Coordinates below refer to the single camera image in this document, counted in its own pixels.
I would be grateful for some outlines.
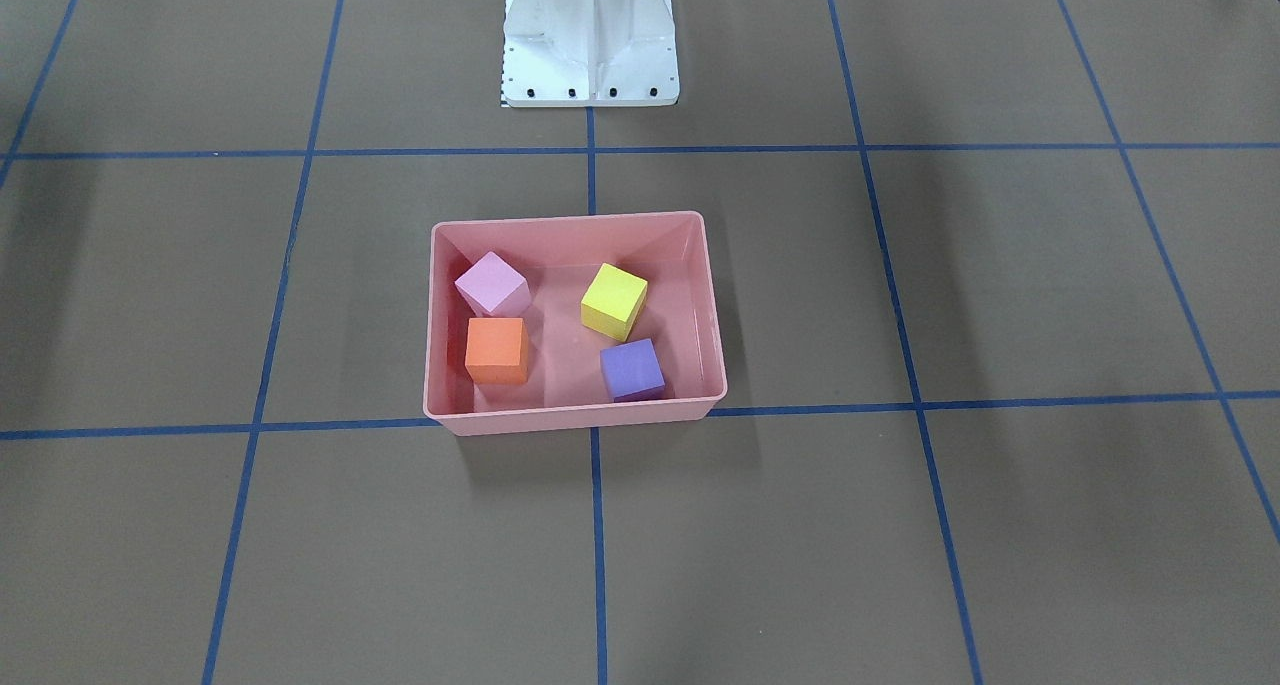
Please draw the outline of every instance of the grid floor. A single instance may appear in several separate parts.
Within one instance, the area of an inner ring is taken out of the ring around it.
[[[1276,0],[0,3],[0,680],[1280,682]],[[712,417],[422,417],[434,223],[678,207]]]

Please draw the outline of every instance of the block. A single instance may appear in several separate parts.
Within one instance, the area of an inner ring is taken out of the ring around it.
[[[604,348],[600,351],[600,370],[613,402],[658,398],[667,387],[658,367],[658,352],[649,338]]]
[[[529,329],[524,318],[467,321],[466,367],[480,385],[521,385],[529,380]]]
[[[534,302],[525,275],[489,252],[453,280],[476,318],[520,318]]]
[[[605,262],[582,296],[582,325],[625,343],[648,293],[648,280]]]

